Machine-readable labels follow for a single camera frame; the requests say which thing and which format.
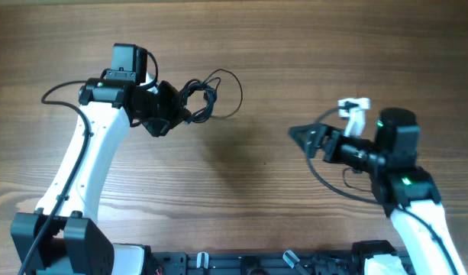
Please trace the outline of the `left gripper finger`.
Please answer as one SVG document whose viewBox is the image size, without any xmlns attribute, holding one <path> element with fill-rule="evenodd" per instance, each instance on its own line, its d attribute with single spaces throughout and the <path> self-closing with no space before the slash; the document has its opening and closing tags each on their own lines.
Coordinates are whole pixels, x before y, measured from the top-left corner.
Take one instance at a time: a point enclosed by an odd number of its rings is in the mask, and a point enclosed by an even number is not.
<svg viewBox="0 0 468 275">
<path fill-rule="evenodd" d="M 141 122 L 146 130 L 153 137 L 161 137 L 167 135 L 167 133 L 175 128 L 180 123 L 178 118 L 168 121 L 163 118 L 148 118 Z"/>
<path fill-rule="evenodd" d="M 185 121 L 191 116 L 187 109 L 186 95 L 163 80 L 157 87 L 159 99 L 157 111 L 167 121 Z"/>
</svg>

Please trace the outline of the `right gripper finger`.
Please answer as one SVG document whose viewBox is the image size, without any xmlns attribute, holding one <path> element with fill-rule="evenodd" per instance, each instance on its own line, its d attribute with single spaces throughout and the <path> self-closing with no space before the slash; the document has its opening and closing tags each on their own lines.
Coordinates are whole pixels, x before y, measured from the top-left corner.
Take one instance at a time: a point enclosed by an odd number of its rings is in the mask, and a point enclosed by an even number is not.
<svg viewBox="0 0 468 275">
<path fill-rule="evenodd" d="M 325 124 L 301 125 L 291 127 L 289 136 L 297 144 L 322 144 L 327 131 L 328 126 Z"/>
<path fill-rule="evenodd" d="M 323 147 L 324 136 L 316 133 L 301 133 L 297 137 L 297 145 L 308 158 L 314 158 L 316 151 Z"/>
</svg>

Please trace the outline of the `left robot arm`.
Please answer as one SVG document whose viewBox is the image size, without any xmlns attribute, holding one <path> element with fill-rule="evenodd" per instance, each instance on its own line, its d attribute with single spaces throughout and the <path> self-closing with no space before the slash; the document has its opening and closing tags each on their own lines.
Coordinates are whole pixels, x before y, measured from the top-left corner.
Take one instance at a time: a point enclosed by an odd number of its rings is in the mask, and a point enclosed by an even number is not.
<svg viewBox="0 0 468 275">
<path fill-rule="evenodd" d="M 130 129 L 158 138 L 191 118 L 187 93 L 148 73 L 154 62 L 142 47 L 116 44 L 111 66 L 79 82 L 78 119 L 60 168 L 35 210 L 11 224 L 20 273 L 161 273 L 149 246 L 115 244 L 97 225 L 111 162 Z"/>
</svg>

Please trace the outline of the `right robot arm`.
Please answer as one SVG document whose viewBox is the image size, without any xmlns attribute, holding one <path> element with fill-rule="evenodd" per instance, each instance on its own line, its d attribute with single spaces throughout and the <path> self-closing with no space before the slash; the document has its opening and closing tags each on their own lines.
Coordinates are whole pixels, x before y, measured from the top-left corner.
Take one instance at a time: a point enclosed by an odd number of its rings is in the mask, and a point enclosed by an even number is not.
<svg viewBox="0 0 468 275">
<path fill-rule="evenodd" d="M 420 128 L 415 114 L 403 108 L 379 113 L 374 141 L 346 136 L 317 118 L 310 125 L 289 129 L 303 150 L 315 178 L 333 192 L 384 209 L 404 242 L 418 274 L 464 274 L 463 263 L 447 229 L 442 198 L 429 172 L 416 164 Z M 324 151 L 326 163 L 343 164 L 368 173 L 373 199 L 349 194 L 327 182 L 312 159 Z"/>
</svg>

